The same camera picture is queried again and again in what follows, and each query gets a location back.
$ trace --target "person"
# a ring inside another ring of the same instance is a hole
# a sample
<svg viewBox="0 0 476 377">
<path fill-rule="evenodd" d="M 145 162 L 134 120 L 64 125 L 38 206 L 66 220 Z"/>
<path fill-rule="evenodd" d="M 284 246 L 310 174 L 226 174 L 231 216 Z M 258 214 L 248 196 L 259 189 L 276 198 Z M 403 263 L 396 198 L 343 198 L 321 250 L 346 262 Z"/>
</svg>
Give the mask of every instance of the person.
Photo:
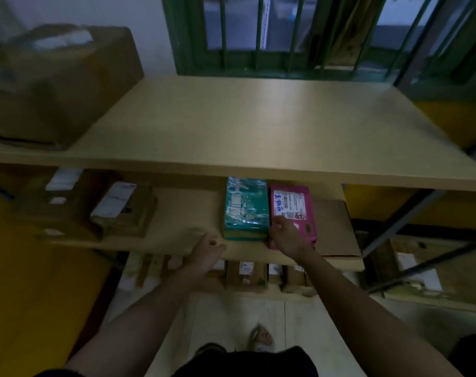
<svg viewBox="0 0 476 377">
<path fill-rule="evenodd" d="M 270 235 L 279 250 L 307 272 L 367 375 L 461 376 L 442 354 L 316 253 L 288 219 L 273 217 Z M 184 298 L 216 264 L 224 249 L 223 244 L 216 243 L 216 236 L 205 234 L 178 271 L 103 328 L 68 361 L 65 369 L 38 376 L 144 376 Z M 228 353 L 217 344 L 207 344 L 174 376 L 318 375 L 301 348 L 273 353 L 273 345 L 271 335 L 258 327 L 251 344 L 251 350 L 256 352 Z"/>
</svg>

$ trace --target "hand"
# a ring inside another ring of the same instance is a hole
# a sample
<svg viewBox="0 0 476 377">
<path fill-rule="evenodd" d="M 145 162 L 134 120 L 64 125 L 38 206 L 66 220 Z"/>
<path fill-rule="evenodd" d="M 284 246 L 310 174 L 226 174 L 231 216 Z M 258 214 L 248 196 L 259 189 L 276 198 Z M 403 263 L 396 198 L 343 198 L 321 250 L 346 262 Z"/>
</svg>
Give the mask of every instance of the hand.
<svg viewBox="0 0 476 377">
<path fill-rule="evenodd" d="M 200 241 L 193 247 L 186 264 L 194 265 L 204 275 L 217 263 L 225 250 L 226 245 L 217 245 L 217 236 L 205 233 Z"/>
<path fill-rule="evenodd" d="M 271 218 L 270 235 L 276 247 L 298 264 L 306 250 L 313 247 L 305 237 L 299 233 L 294 224 L 283 215 L 274 215 Z"/>
</svg>

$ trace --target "person's right arm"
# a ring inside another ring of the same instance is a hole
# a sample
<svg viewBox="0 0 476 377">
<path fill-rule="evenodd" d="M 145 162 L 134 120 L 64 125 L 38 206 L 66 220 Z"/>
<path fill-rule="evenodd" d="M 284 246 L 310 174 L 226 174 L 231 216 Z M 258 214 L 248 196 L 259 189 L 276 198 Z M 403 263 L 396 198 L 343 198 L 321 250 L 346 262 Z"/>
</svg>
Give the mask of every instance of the person's right arm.
<svg viewBox="0 0 476 377">
<path fill-rule="evenodd" d="M 283 216 L 270 234 L 309 275 L 337 330 L 363 371 L 373 377 L 461 377 L 449 361 L 316 253 Z"/>
</svg>

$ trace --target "forearm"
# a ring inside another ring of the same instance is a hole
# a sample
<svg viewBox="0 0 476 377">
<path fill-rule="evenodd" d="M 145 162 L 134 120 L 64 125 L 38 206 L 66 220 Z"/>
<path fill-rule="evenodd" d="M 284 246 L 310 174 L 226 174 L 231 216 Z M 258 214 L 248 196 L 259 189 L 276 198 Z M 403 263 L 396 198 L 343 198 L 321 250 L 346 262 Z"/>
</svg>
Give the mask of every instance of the forearm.
<svg viewBox="0 0 476 377">
<path fill-rule="evenodd" d="M 143 377 L 185 296 L 204 274 L 185 265 L 108 324 L 67 368 L 86 377 Z"/>
<path fill-rule="evenodd" d="M 371 376 L 461 376 L 430 344 L 314 251 L 299 259 L 348 348 Z"/>
</svg>

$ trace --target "top shelf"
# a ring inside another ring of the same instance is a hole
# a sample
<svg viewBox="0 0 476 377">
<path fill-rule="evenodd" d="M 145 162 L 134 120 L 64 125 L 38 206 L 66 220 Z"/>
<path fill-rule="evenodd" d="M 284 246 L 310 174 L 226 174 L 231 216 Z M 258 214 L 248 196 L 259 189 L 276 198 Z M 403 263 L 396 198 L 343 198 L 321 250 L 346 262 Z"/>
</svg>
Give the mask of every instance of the top shelf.
<svg viewBox="0 0 476 377">
<path fill-rule="evenodd" d="M 0 163 L 476 190 L 476 163 L 385 83 L 160 76 L 71 148 Z"/>
</svg>

